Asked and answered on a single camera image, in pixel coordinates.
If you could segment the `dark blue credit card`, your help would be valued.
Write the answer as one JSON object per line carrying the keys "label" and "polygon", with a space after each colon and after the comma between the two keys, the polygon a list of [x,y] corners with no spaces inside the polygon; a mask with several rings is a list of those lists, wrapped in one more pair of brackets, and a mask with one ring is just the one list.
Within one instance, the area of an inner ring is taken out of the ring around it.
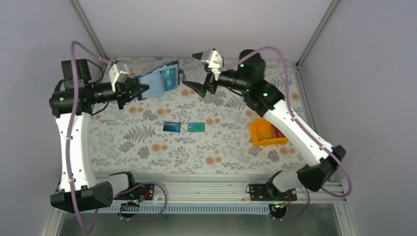
{"label": "dark blue credit card", "polygon": [[165,91],[175,90],[178,87],[178,76],[175,68],[165,69],[160,72]]}

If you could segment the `blue leather card holder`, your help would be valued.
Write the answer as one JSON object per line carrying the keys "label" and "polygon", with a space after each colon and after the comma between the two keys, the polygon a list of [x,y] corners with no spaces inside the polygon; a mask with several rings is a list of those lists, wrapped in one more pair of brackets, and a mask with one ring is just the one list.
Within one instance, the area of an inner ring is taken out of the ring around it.
{"label": "blue leather card holder", "polygon": [[162,70],[170,69],[170,68],[176,69],[177,76],[178,76],[178,86],[179,86],[180,74],[183,74],[183,70],[179,68],[178,60],[159,66],[147,74],[134,77],[134,81],[136,83],[149,85],[149,90],[142,94],[143,96],[142,100],[145,100],[148,98],[160,98],[164,95],[166,91],[164,89],[164,81],[160,72]]}

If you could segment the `teal credit card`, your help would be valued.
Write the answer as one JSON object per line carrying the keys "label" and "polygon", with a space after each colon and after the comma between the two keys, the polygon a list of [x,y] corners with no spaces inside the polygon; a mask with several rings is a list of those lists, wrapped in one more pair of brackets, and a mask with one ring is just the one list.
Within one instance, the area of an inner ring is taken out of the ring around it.
{"label": "teal credit card", "polygon": [[205,132],[206,124],[204,122],[189,122],[187,125],[188,132]]}

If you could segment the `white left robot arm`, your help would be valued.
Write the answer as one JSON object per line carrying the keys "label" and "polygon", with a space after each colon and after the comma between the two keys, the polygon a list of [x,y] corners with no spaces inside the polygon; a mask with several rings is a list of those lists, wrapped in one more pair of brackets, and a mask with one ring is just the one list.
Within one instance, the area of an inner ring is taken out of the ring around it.
{"label": "white left robot arm", "polygon": [[111,64],[109,82],[92,82],[88,60],[78,59],[76,92],[71,61],[62,61],[61,68],[64,79],[49,100],[60,132],[62,157],[61,178],[50,196],[51,206],[74,213],[109,207],[117,193],[124,199],[133,198],[137,185],[130,172],[111,174],[105,181],[97,181],[90,163],[88,129],[95,104],[115,101],[121,110],[149,86],[135,83],[127,65],[120,61]]}

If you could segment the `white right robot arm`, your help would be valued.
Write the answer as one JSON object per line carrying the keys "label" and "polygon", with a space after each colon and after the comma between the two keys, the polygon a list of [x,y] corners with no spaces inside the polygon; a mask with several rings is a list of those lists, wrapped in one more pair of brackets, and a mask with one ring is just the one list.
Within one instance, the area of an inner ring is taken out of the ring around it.
{"label": "white right robot arm", "polygon": [[183,81],[201,97],[207,92],[214,94],[218,86],[240,91],[246,105],[260,117],[278,128],[296,147],[306,164],[298,170],[279,171],[266,187],[267,196],[279,200],[285,191],[305,187],[317,192],[337,171],[346,150],[341,145],[332,145],[320,137],[290,107],[286,96],[265,79],[266,62],[260,49],[243,50],[239,60],[225,66],[223,57],[215,49],[194,53],[207,72],[204,83]]}

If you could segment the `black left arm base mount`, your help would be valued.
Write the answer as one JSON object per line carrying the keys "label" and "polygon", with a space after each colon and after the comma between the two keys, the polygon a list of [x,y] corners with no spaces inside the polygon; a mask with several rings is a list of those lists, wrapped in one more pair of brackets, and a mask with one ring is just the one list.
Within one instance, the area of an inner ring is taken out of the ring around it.
{"label": "black left arm base mount", "polygon": [[114,200],[143,201],[153,199],[155,184],[138,183],[131,172],[109,175],[107,181],[113,188]]}

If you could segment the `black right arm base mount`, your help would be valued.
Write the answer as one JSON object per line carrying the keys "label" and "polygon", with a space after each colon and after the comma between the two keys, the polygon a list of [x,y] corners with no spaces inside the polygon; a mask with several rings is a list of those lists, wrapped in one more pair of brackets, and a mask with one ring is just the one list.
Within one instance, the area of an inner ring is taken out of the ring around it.
{"label": "black right arm base mount", "polygon": [[245,191],[249,194],[251,201],[296,201],[298,199],[295,189],[286,192],[278,191],[273,185],[250,182]]}

